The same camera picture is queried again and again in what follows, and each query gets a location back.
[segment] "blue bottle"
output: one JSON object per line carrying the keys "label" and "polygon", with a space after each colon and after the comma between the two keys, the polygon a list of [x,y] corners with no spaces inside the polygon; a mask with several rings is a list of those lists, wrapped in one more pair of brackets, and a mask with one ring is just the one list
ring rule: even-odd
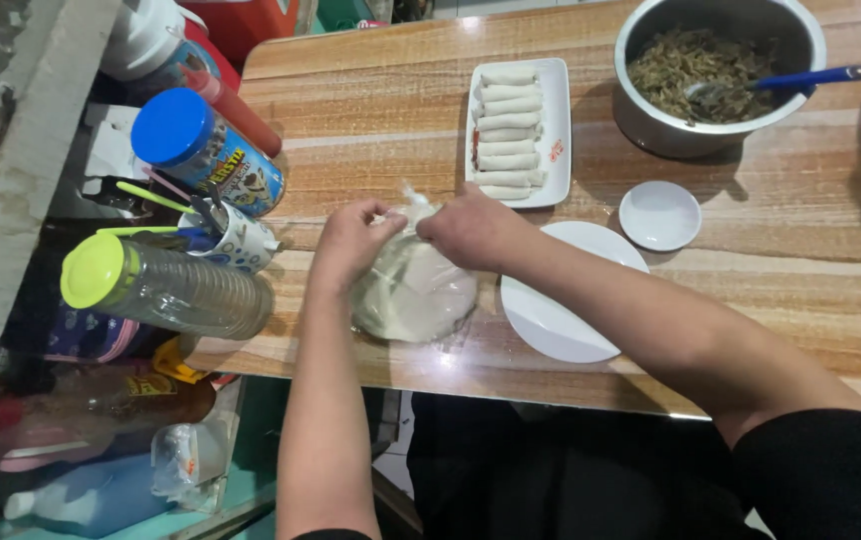
{"label": "blue bottle", "polygon": [[8,520],[30,518],[53,533],[103,538],[177,506],[151,494],[150,453],[81,465],[34,491],[11,495]]}

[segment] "pink straw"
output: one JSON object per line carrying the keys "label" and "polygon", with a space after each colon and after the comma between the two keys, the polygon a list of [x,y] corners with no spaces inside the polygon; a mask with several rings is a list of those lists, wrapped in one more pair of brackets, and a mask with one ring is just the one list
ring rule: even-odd
{"label": "pink straw", "polygon": [[160,184],[161,186],[163,186],[163,187],[167,188],[168,190],[171,190],[174,193],[176,193],[177,195],[179,195],[182,199],[184,199],[184,201],[190,201],[191,200],[191,195],[188,195],[187,193],[181,191],[177,187],[174,187],[173,183],[170,183],[169,181],[165,180],[164,177],[155,173],[154,170],[151,169],[150,167],[142,167],[140,170],[147,173],[147,176],[149,176],[150,178],[157,181],[157,183]]}

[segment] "white round plate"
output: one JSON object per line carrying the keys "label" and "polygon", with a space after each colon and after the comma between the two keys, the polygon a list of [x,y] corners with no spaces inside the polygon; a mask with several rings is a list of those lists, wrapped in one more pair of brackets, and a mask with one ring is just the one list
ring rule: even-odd
{"label": "white round plate", "polygon": [[627,191],[617,212],[620,227],[641,248],[675,251],[701,230],[701,205],[691,192],[664,180],[645,181]]}
{"label": "white round plate", "polygon": [[[562,221],[541,231],[571,246],[650,274],[641,254],[610,228],[583,221]],[[580,274],[580,268],[572,269]],[[571,311],[513,277],[500,279],[500,300],[507,320],[527,345],[552,359],[590,363],[613,359],[620,349]]]}

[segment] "blue lid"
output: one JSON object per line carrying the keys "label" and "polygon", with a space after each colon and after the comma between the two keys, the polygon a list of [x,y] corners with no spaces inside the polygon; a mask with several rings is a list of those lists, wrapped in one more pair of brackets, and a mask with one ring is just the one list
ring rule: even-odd
{"label": "blue lid", "polygon": [[140,109],[131,128],[134,154],[152,166],[178,166],[200,152],[214,130],[214,111],[190,88],[172,88]]}

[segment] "spoon handle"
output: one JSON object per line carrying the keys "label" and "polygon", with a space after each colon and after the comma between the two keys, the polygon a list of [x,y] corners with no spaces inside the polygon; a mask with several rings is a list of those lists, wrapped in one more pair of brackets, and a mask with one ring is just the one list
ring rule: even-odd
{"label": "spoon handle", "polygon": [[822,69],[820,71],[805,71],[804,73],[794,73],[793,75],[764,77],[754,83],[754,90],[769,91],[788,87],[809,87],[825,83],[846,83],[848,81],[861,81],[861,65],[845,65],[844,67]]}

